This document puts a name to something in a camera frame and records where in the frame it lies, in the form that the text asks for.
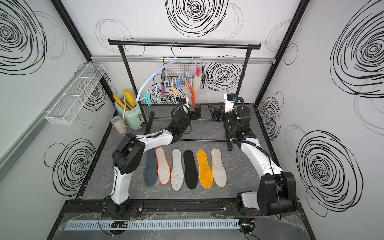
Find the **white knitted insole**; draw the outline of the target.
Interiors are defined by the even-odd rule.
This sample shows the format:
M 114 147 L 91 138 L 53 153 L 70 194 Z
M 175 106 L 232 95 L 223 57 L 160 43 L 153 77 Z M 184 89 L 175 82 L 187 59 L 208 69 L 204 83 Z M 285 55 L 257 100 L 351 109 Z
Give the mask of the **white knitted insole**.
M 194 77 L 194 81 L 193 81 L 193 90 L 194 90 L 196 98 L 198 98 L 200 96 L 201 82 L 202 82 L 202 76 L 196 75 Z

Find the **light blue clip hanger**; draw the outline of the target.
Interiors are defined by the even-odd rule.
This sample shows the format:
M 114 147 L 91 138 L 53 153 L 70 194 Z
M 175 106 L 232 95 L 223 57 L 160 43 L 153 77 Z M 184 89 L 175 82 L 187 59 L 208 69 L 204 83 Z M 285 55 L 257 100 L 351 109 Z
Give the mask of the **light blue clip hanger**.
M 173 47 L 186 47 L 186 48 L 202 48 L 202 44 L 199 44 L 199 43 L 178 43 L 178 42 L 174 42 L 174 43 L 169 43 L 169 42 L 139 42 L 139 44 L 142 44 L 143 46 L 145 47 L 171 47 L 171 50 L 173 50 Z M 180 75 L 178 76 L 176 73 L 171 73 L 168 71 L 168 68 L 171 66 L 171 65 L 174 65 L 174 64 L 184 64 L 184 65 L 194 65 L 198 71 L 192 67 L 189 67 L 188 69 L 188 72 L 185 73 L 185 75 L 183 75 L 183 73 L 180 73 Z M 164 86 L 171 86 L 171 84 L 175 84 L 178 82 L 178 80 L 182 81 L 184 78 L 191 78 L 193 77 L 194 75 L 197 74 L 197 72 L 200 71 L 200 68 L 201 66 L 196 63 L 195 61 L 193 61 L 192 59 L 186 59 L 186 58 L 176 58 L 176 56 L 174 55 L 173 56 L 173 61 L 172 62 L 168 62 L 167 64 L 164 64 L 162 67 L 160 67 L 159 69 L 157 69 L 152 75 L 150 75 L 150 77 L 143 83 L 143 85 L 140 87 L 138 93 L 137 93 L 137 97 L 136 97 L 136 101 L 138 103 L 141 102 L 141 100 L 149 100 L 150 97 L 147 97 L 147 95 L 149 95 L 147 92 L 144 93 L 144 97 L 140 99 L 140 96 L 141 96 L 141 93 L 144 89 L 144 87 L 147 85 L 147 83 L 152 79 L 154 78 L 159 72 L 162 72 L 162 85 Z

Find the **grey black-backed insole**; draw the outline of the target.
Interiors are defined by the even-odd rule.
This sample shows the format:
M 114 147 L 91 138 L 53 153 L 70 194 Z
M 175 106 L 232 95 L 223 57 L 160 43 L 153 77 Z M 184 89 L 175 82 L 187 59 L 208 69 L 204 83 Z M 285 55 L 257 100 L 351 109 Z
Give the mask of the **grey black-backed insole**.
M 199 176 L 193 152 L 186 150 L 184 151 L 183 157 L 185 164 L 185 182 L 190 190 L 194 190 L 197 187 Z

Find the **grey felt yellow-edged insole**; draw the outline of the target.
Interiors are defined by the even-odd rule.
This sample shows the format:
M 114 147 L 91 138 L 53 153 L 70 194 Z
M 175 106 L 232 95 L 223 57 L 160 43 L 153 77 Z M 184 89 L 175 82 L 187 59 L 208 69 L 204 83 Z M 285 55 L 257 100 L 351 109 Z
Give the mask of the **grey felt yellow-edged insole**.
M 224 188 L 227 184 L 227 172 L 223 165 L 222 154 L 219 149 L 212 149 L 212 172 L 215 183 L 220 188 Z

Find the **grey orange-edged insole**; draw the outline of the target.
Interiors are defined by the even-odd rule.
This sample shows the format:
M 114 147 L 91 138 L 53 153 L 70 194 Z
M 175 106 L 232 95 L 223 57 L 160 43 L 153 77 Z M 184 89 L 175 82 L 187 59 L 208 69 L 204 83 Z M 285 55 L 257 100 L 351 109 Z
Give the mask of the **grey orange-edged insole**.
M 171 168 L 168 163 L 165 150 L 163 148 L 157 148 L 155 150 L 157 162 L 158 162 L 158 178 L 160 183 L 165 186 L 171 180 Z

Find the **dark grey felt insole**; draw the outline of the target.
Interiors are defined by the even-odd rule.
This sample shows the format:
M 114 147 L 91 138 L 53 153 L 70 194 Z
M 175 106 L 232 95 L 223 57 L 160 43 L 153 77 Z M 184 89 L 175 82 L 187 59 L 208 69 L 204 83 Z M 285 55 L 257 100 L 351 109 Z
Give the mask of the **dark grey felt insole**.
M 147 187 L 152 187 L 158 178 L 158 162 L 155 149 L 146 152 L 146 165 L 144 170 L 144 182 Z

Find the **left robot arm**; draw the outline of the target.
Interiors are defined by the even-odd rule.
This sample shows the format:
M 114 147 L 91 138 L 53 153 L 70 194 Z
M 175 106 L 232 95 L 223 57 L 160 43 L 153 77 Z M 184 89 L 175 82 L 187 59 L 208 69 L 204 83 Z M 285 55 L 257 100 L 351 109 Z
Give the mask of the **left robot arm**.
M 172 121 L 163 130 L 136 136 L 128 133 L 112 153 L 114 167 L 114 184 L 111 192 L 111 200 L 121 205 L 129 199 L 129 186 L 132 173 L 139 167 L 143 154 L 151 149 L 171 145 L 180 140 L 186 132 L 192 120 L 198 120 L 202 116 L 200 104 L 190 110 L 186 99 L 172 109 Z

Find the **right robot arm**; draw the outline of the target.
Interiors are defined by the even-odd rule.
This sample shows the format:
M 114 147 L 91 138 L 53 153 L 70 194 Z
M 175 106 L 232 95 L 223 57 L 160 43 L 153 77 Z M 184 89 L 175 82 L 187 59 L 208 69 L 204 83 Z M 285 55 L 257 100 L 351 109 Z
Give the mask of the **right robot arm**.
M 242 97 L 225 94 L 218 107 L 209 106 L 211 116 L 223 122 L 226 139 L 249 158 L 260 177 L 257 191 L 238 194 L 239 209 L 259 210 L 264 216 L 281 215 L 297 210 L 296 179 L 283 171 L 260 145 L 250 127 L 251 110 Z

